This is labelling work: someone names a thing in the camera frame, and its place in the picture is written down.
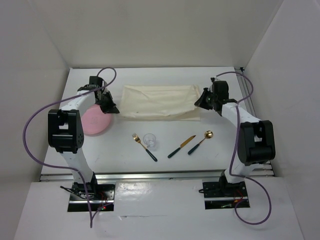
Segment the pink plastic plate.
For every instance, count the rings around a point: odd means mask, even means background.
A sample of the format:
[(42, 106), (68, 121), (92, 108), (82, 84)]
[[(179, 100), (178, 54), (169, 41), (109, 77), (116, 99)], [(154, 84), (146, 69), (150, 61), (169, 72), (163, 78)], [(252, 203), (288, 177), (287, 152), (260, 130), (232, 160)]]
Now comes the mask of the pink plastic plate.
[(112, 123), (113, 116), (103, 113), (100, 106), (94, 104), (81, 117), (81, 124), (85, 135), (97, 135), (105, 131)]

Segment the cream cloth placemat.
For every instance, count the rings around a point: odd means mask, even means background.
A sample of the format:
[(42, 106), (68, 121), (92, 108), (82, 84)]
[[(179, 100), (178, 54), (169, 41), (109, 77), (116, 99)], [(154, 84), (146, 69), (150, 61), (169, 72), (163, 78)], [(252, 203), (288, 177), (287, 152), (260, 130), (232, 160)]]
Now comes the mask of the cream cloth placemat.
[(120, 115), (132, 121), (200, 121), (197, 85), (125, 85)]

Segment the gold spoon green handle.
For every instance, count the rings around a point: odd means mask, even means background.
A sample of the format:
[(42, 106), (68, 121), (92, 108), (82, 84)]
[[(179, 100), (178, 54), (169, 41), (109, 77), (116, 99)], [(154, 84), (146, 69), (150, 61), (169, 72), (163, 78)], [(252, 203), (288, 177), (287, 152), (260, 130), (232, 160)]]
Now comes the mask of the gold spoon green handle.
[(192, 149), (190, 149), (187, 154), (190, 156), (192, 155), (196, 150), (197, 148), (205, 141), (205, 140), (208, 140), (208, 139), (211, 139), (212, 137), (214, 136), (214, 133), (211, 131), (211, 130), (207, 130), (205, 133), (204, 133), (204, 138), (198, 143), (196, 144)]

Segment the gold fork green handle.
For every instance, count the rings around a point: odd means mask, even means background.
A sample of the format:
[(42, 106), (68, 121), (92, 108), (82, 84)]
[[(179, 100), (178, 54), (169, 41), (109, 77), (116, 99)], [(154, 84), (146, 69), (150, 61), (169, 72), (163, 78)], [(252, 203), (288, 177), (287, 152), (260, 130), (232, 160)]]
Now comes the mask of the gold fork green handle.
[(134, 134), (132, 135), (132, 137), (133, 137), (133, 139), (134, 139), (134, 141), (135, 141), (136, 143), (140, 144), (140, 145), (143, 147), (143, 149), (147, 152), (147, 154), (151, 157), (151, 159), (152, 159), (154, 162), (157, 162), (157, 161), (158, 161), (158, 159), (142, 144), (141, 139), (139, 138), (139, 136), (138, 136), (136, 133), (134, 133)]

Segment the gold knife green handle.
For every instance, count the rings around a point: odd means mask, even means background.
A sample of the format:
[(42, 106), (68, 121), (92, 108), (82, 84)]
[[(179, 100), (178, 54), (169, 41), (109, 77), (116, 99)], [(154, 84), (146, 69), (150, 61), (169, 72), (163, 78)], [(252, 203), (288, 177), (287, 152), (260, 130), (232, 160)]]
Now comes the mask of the gold knife green handle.
[(180, 144), (180, 146), (175, 149), (173, 152), (171, 152), (167, 158), (170, 159), (172, 158), (177, 152), (179, 152), (185, 145), (187, 145), (191, 140), (193, 140), (196, 137), (196, 135), (190, 136), (188, 139), (186, 139), (183, 143)]

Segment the clear plastic cup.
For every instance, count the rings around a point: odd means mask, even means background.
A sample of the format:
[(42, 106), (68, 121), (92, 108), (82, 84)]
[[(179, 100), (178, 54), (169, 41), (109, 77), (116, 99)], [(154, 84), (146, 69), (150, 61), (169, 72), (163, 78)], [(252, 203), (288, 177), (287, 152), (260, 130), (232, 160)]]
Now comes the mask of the clear plastic cup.
[(158, 149), (157, 138), (154, 134), (147, 133), (143, 136), (142, 140), (148, 150), (156, 151)]

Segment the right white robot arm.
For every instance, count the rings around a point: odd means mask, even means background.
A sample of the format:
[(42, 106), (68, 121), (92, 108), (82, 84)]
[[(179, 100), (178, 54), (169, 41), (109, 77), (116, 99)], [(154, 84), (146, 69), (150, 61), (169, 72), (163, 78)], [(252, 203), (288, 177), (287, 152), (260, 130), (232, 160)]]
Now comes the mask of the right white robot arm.
[(212, 85), (203, 89), (196, 107), (214, 110), (236, 127), (235, 147), (229, 167), (219, 178), (218, 190), (230, 196), (259, 165), (275, 158), (276, 148), (273, 124), (261, 120), (244, 108), (237, 100), (229, 97), (229, 85), (224, 80), (211, 78)]

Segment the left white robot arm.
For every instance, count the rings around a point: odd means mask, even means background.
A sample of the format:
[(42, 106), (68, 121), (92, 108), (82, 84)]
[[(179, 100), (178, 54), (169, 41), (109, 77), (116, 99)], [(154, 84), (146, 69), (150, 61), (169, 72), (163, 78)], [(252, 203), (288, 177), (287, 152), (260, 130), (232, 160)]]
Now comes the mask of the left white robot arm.
[(95, 173), (90, 169), (82, 150), (85, 134), (81, 117), (97, 105), (103, 114), (119, 114), (105, 81), (90, 76), (89, 83), (77, 90), (77, 97), (60, 109), (48, 112), (48, 144), (65, 159), (73, 175), (72, 188), (86, 199), (92, 200), (99, 193)]

